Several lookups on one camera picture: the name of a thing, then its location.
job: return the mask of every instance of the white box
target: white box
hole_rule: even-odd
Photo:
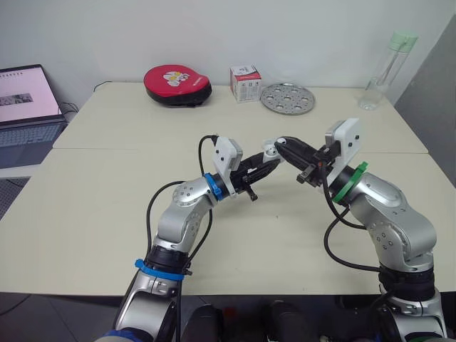
[[[261,76],[254,66],[232,66],[229,74],[229,86],[238,103],[259,100]]]

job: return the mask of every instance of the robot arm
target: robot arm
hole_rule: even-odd
[[[320,187],[325,177],[332,200],[349,207],[368,231],[387,301],[376,311],[383,337],[403,342],[419,336],[447,337],[440,294],[434,287],[434,227],[410,207],[395,185],[364,172],[366,163],[356,170],[347,166],[359,148],[357,125],[357,119],[335,125],[320,150],[292,137],[275,145],[286,161],[300,169],[300,183]]]
[[[282,161],[274,142],[264,152],[241,159],[242,150],[235,141],[218,137],[213,157],[217,173],[175,188],[170,206],[159,219],[152,248],[144,261],[135,263],[139,269],[115,319],[115,336],[133,333],[144,341],[171,341],[176,327],[174,298],[184,276],[191,274],[189,252],[202,218],[224,198],[247,192],[256,200],[250,185]]]

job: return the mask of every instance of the cable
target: cable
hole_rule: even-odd
[[[6,180],[8,183],[11,183],[12,185],[16,185],[17,187],[24,187],[23,185],[17,184],[11,180]]]
[[[109,82],[112,82],[112,81],[104,81],[104,82],[102,82],[102,83],[97,84],[95,87],[93,87],[93,92],[95,92],[95,90],[97,90],[97,88],[98,88],[99,86],[101,86],[102,84],[109,83]]]
[[[319,163],[318,168],[320,170],[321,181],[323,183],[323,193],[325,194],[326,203],[328,203],[329,209],[331,209],[334,216],[336,216],[339,219],[339,221],[341,221],[342,223],[344,223],[345,225],[347,225],[349,227],[366,230],[366,227],[364,227],[362,224],[351,223],[351,222],[347,221],[346,219],[344,219],[343,216],[341,216],[339,214],[336,207],[334,207],[333,200],[331,199],[331,195],[329,193],[328,180],[326,179],[326,163],[325,162]]]
[[[181,307],[182,307],[182,281],[179,281],[177,286],[177,298],[176,298],[176,342],[180,342],[180,320],[181,320]]]
[[[345,209],[340,216],[344,217],[349,211],[349,208]],[[372,271],[372,272],[380,272],[380,267],[374,267],[374,266],[364,266],[364,265],[358,265],[358,264],[352,264],[351,262],[342,260],[341,258],[337,257],[329,248],[329,234],[333,230],[333,228],[338,224],[340,219],[337,217],[332,223],[329,225],[328,229],[325,232],[325,236],[323,238],[323,243],[325,246],[326,253],[332,258],[332,260],[338,262],[339,264],[342,264],[344,266],[350,267],[352,269],[360,269],[362,271]]]
[[[22,300],[20,300],[17,304],[14,304],[11,308],[3,311],[3,312],[0,312],[0,316],[4,316],[6,314],[9,314],[10,312],[12,312],[15,308],[17,308],[19,305],[21,305],[23,302],[25,302],[27,299],[29,299],[31,296],[31,294],[28,294],[27,296],[23,297]]]
[[[66,112],[62,113],[62,115],[65,115],[68,113],[78,113],[78,112],[76,110],[67,110]]]
[[[384,294],[381,294],[380,296],[378,296],[375,301],[372,302],[372,304],[369,306],[369,310],[368,310],[368,325],[370,326],[370,329],[372,331],[373,334],[376,333],[376,331],[378,330],[377,329],[377,322],[375,322],[375,317],[374,317],[374,313],[375,313],[375,309],[377,307],[379,307],[380,305],[384,304],[386,302],[386,300],[388,298],[390,298],[393,293],[394,293],[394,290],[395,290],[395,287],[391,287],[391,289],[389,289],[387,292],[385,292]]]
[[[202,164],[202,143],[206,139],[211,139],[212,142],[215,145],[215,141],[218,138],[217,135],[205,135],[199,140],[198,143],[198,162],[199,162],[199,170],[201,171],[201,176],[204,176],[204,167]],[[187,262],[185,262],[183,268],[182,268],[182,273],[184,274],[187,268],[189,267],[190,263],[192,262],[193,258],[195,255],[197,255],[198,251],[200,250],[201,246],[204,244],[206,241],[207,236],[209,235],[209,232],[211,231],[212,227],[212,220],[213,220],[213,214],[212,214],[212,209],[209,209],[209,221],[207,223],[207,228],[206,232],[204,232],[204,235],[202,236],[201,240],[198,242],[198,245],[195,247],[193,252],[190,254],[189,258],[187,259]],[[180,342],[180,328],[181,328],[181,305],[182,305],[182,282],[179,281],[179,286],[177,289],[177,298],[176,298],[176,342]]]
[[[171,187],[173,185],[177,184],[182,184],[184,181],[183,180],[177,180],[175,182],[168,183],[166,185],[163,185],[150,199],[149,205],[147,206],[147,211],[146,211],[146,216],[145,216],[145,223],[146,223],[146,229],[147,229],[147,255],[150,253],[150,250],[152,249],[152,233],[150,231],[150,211],[152,210],[152,205],[154,204],[154,201],[157,199],[158,195],[168,187]]]
[[[202,137],[200,140],[199,140],[199,143],[198,143],[198,162],[199,162],[199,170],[201,171],[201,176],[204,176],[204,168],[202,166],[202,156],[201,156],[201,150],[202,150],[202,143],[206,140],[206,139],[211,139],[212,142],[214,143],[215,145],[215,142],[217,141],[217,138],[219,136],[218,135],[205,135],[204,137]]]
[[[72,103],[72,102],[62,102],[64,105],[69,105],[70,107],[72,107],[72,109],[74,109],[76,112],[79,111],[79,108],[78,106],[75,104],[75,103]]]

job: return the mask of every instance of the bottle cap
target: bottle cap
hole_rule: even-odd
[[[389,48],[399,52],[410,52],[417,40],[416,34],[394,31]]]

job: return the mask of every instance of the white table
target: white table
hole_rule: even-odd
[[[366,112],[356,105],[359,90],[312,91],[316,107],[289,117],[261,103],[238,105],[228,87],[214,87],[200,108],[162,107],[140,83],[100,87],[0,221],[0,291],[123,295],[133,262],[145,253],[150,196],[166,182],[198,177],[203,134],[234,138],[249,156],[261,150],[263,139],[279,135],[320,147],[326,129],[349,117],[359,117],[364,132],[353,165],[368,161],[372,173],[399,186],[435,225],[437,286],[454,291],[450,182],[387,101]],[[203,157],[213,171],[209,145]],[[325,254],[331,213],[321,194],[296,182],[297,173],[283,164],[254,185],[258,201],[244,194],[215,209],[214,228],[193,262],[185,294],[378,293],[375,274],[347,269]],[[153,210],[153,227],[169,202],[165,192]],[[350,261],[360,262],[362,254],[377,264],[365,232],[335,229],[331,246]]]
[[[181,155],[206,134],[234,138],[257,151],[262,140],[280,135],[301,138],[316,148],[338,120],[360,118],[362,152],[427,153],[386,100],[376,111],[358,107],[359,89],[311,88],[315,108],[300,116],[279,115],[260,102],[236,103],[231,90],[215,86],[197,108],[166,108],[154,102],[142,83],[108,83],[97,90],[54,143],[55,148],[156,150]]]
[[[150,196],[165,182],[198,176],[192,145],[192,153],[166,163],[158,162],[166,157],[163,149],[51,151],[0,221],[0,291],[123,295],[133,262],[145,253]],[[362,160],[399,186],[435,225],[436,285],[454,291],[450,182],[426,154],[361,153],[353,164]],[[256,202],[243,194],[216,207],[184,294],[378,293],[375,274],[348,269],[326,255],[322,239],[332,214],[320,193],[296,182],[297,173],[282,164],[254,185]],[[152,211],[153,227],[169,203],[170,191]],[[360,262],[363,255],[365,263],[377,264],[365,232],[338,227],[330,243],[340,257]]]

